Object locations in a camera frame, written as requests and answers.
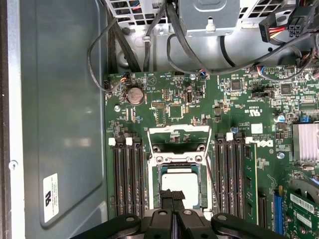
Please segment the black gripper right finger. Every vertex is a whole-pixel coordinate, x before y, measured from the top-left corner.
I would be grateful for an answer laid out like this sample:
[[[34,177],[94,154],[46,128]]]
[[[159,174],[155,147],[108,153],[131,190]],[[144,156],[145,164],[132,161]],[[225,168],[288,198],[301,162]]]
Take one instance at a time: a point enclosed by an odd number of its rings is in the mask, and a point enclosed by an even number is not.
[[[195,210],[186,209],[182,191],[174,191],[177,203],[177,224],[185,239],[282,239],[283,236],[269,229],[231,214],[218,213],[211,220],[200,216]]]

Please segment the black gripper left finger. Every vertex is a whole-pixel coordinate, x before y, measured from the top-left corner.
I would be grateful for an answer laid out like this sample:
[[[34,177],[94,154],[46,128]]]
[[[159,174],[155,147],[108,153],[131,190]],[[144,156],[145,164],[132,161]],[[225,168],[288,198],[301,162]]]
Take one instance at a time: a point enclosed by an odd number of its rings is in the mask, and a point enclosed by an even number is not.
[[[161,209],[150,210],[140,219],[123,214],[74,236],[75,239],[169,239],[172,232],[173,192],[160,192]]]

